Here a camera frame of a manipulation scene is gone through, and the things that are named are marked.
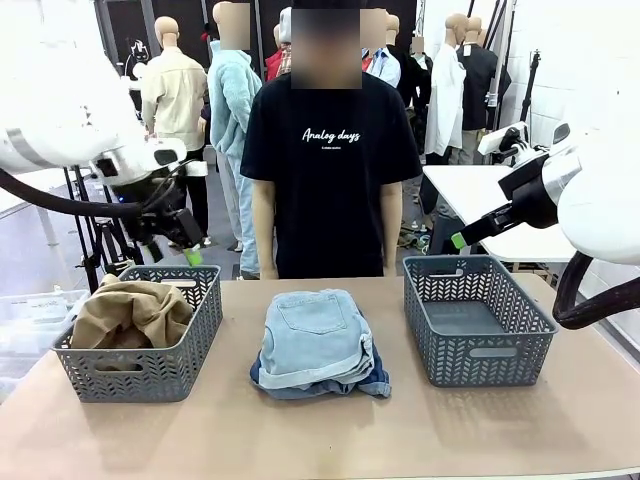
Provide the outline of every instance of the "black jacket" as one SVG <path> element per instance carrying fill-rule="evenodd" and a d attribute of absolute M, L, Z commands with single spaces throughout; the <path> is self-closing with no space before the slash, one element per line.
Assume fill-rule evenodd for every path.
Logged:
<path fill-rule="evenodd" d="M 485 98 L 491 88 L 491 80 L 496 74 L 498 57 L 490 50 L 479 45 L 471 45 L 471 53 L 464 56 L 465 47 L 458 49 L 458 60 L 467 71 L 464 79 L 464 97 L 462 107 L 464 116 L 462 130 L 480 130 L 487 128 L 487 104 Z M 499 100 L 511 85 L 511 77 L 506 71 L 500 80 Z"/>
<path fill-rule="evenodd" d="M 404 106 L 408 107 L 413 99 L 416 110 L 423 109 L 431 98 L 431 73 L 424 70 L 409 52 L 395 45 L 387 45 L 389 53 L 400 63 L 400 82 L 398 92 L 402 97 Z"/>

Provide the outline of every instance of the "red shirt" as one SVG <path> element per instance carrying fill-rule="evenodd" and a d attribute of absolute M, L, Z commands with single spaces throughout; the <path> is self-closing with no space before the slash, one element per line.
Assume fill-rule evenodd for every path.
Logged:
<path fill-rule="evenodd" d="M 282 50 L 278 50 L 276 53 L 265 60 L 265 63 L 267 64 L 267 82 L 276 78 L 281 62 Z"/>
<path fill-rule="evenodd" d="M 369 65 L 371 65 L 371 62 L 373 61 L 373 57 L 369 57 L 366 56 L 365 58 L 362 59 L 362 71 L 366 72 L 367 68 L 369 68 Z"/>

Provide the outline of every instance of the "plaid shirt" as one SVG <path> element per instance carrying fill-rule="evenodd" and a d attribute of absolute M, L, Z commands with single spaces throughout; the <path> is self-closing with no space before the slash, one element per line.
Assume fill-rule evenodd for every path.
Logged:
<path fill-rule="evenodd" d="M 278 74 L 276 77 L 280 75 L 284 75 L 285 73 L 289 73 L 291 71 L 291 44 L 287 43 L 282 47 L 282 61 L 280 62 L 280 68 L 278 69 Z"/>

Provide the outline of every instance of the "hand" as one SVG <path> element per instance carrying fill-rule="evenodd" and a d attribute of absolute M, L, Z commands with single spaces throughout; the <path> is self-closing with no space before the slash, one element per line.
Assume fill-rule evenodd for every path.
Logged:
<path fill-rule="evenodd" d="M 385 277 L 397 277 L 398 273 L 396 272 L 396 266 L 393 265 L 392 267 L 384 267 L 383 268 L 383 272 L 384 272 L 384 276 Z"/>
<path fill-rule="evenodd" d="M 275 267 L 261 268 L 260 280 L 278 280 L 278 270 Z"/>
<path fill-rule="evenodd" d="M 207 130 L 207 121 L 202 117 L 198 118 L 198 131 L 200 133 L 205 133 L 206 130 Z"/>

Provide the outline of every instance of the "white wall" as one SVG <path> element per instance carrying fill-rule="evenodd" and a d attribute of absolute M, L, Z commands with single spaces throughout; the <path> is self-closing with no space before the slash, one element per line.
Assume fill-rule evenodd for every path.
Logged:
<path fill-rule="evenodd" d="M 93 0 L 0 0 L 4 48 L 17 49 L 41 38 L 102 52 Z"/>
<path fill-rule="evenodd" d="M 549 144 L 564 119 L 579 135 L 581 156 L 612 168 L 623 156 L 638 157 L 640 49 L 633 22 L 639 17 L 638 0 L 519 0 L 508 67 L 513 85 L 504 99 L 502 125 L 520 117 L 529 60 L 539 49 L 530 116 L 534 142 Z M 590 297 L 639 275 L 639 267 L 596 261 L 581 292 Z M 639 311 L 613 321 L 640 346 Z"/>

